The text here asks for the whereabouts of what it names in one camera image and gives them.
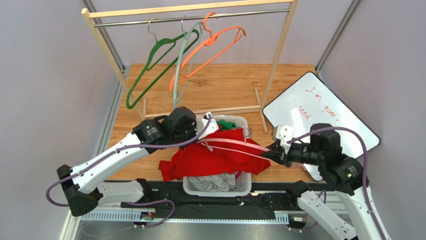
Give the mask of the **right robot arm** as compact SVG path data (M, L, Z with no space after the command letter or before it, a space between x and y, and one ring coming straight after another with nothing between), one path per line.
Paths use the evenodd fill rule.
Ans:
M302 180L285 189L287 202L313 217L334 240L389 240L391 237L371 197L367 164L343 153L339 131L358 138L366 161L368 153L361 136L351 129L333 127L329 123L315 123L308 133L299 137L293 137L292 127L278 125L273 132L274 142L261 156L288 168L293 163L318 167L322 179L345 207L351 223L331 210Z

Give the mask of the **pink hanger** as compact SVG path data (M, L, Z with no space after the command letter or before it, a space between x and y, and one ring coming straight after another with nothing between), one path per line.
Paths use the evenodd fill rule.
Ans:
M203 139L200 139L200 140L197 141L197 143L209 143L209 142L220 142L220 143L240 145L240 146L245 146L245 147L252 148L252 149L257 149L257 150L260 150L262 152L268 152L270 150L270 149L263 147L263 146L260 146L260 145L248 143L245 140L244 141L238 141L238 140L226 139L226 138L203 138Z

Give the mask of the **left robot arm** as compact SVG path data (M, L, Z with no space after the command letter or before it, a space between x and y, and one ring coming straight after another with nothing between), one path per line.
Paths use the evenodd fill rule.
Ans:
M50 186L46 198L56 206L50 191L60 185L66 203L74 217L83 216L107 204L140 202L149 189L141 180L107 182L106 180L130 163L147 157L157 150L187 146L198 140L208 128L212 116L204 119L186 107L178 107L169 115L145 119L122 140L93 159L71 167L62 165L56 172L57 183Z

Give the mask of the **red t shirt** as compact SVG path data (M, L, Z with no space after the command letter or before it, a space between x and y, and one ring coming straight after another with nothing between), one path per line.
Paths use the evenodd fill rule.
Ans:
M245 138L241 128L216 131L205 138L246 141L259 145L254 140ZM261 157L261 153L263 152L258 149L231 143L193 143L184 149L179 148L171 160L161 160L158 169L165 182L183 177L234 174L238 171L258 175L271 166L271 161Z

